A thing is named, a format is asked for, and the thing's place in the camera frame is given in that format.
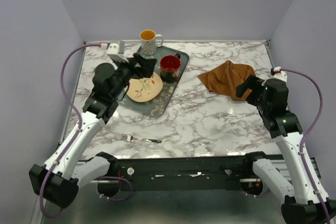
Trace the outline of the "brown cloth napkin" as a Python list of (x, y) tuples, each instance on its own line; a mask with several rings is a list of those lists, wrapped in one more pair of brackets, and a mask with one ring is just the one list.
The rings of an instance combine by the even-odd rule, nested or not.
[(209, 92), (228, 96), (234, 101), (245, 101), (251, 91), (247, 90), (239, 98), (236, 96), (236, 88), (243, 84), (250, 75), (256, 75), (250, 65), (232, 63), (227, 60), (213, 70), (200, 74), (198, 78)]

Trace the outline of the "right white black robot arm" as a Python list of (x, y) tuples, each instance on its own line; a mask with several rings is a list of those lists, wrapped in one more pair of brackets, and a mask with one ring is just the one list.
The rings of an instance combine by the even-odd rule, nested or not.
[(249, 178), (257, 176), (281, 202), (286, 223), (330, 223), (335, 217), (335, 200), (322, 186), (303, 143), (297, 116), (287, 108), (287, 75), (277, 72), (268, 80), (249, 76), (237, 87), (237, 97), (247, 90), (248, 104), (258, 109), (265, 128), (278, 146), (290, 179), (287, 180), (264, 152), (247, 153), (241, 165)]

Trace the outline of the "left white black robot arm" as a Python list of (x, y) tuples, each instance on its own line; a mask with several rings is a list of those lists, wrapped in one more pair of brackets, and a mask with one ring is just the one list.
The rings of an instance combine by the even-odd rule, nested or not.
[(84, 150), (108, 123), (118, 107), (118, 98), (131, 79), (149, 78), (156, 59), (145, 59), (138, 53), (131, 58), (115, 58), (114, 63), (101, 63), (94, 70), (93, 89), (86, 100), (79, 121), (59, 148), (42, 166), (34, 165), (29, 178), (41, 201), (48, 200), (61, 209), (67, 208), (80, 188), (92, 180), (116, 175), (116, 159), (100, 153), (78, 166)]

